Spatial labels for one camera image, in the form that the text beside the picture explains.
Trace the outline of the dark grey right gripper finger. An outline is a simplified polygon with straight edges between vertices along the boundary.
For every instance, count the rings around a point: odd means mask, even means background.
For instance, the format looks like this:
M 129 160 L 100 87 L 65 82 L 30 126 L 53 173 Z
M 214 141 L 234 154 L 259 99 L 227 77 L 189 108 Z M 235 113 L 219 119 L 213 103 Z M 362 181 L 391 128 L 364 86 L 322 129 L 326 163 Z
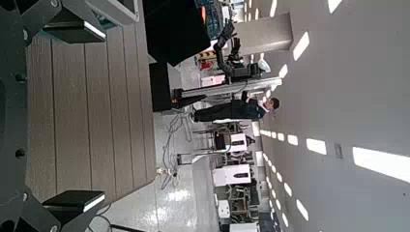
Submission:
M 21 203 L 15 232 L 84 232 L 105 200 L 100 190 L 66 190 L 44 202 L 28 187 L 15 194 Z
M 103 43 L 106 33 L 85 0 L 15 0 L 30 44 L 41 31 L 67 44 Z

